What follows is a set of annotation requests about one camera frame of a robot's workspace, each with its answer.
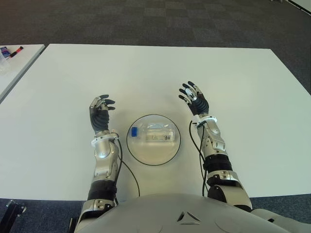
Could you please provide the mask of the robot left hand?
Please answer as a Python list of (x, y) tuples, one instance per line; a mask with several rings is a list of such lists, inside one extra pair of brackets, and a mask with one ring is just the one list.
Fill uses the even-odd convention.
[(108, 94), (94, 98), (89, 106), (90, 123), (95, 133), (108, 131), (109, 111), (115, 110), (112, 106), (115, 101), (109, 99)]

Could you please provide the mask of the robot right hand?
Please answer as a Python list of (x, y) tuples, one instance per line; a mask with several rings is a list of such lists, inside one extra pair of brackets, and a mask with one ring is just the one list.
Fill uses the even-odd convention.
[(183, 88), (179, 89), (181, 93), (178, 97), (183, 100), (193, 115), (209, 113), (209, 104), (200, 88), (191, 81), (182, 84)]

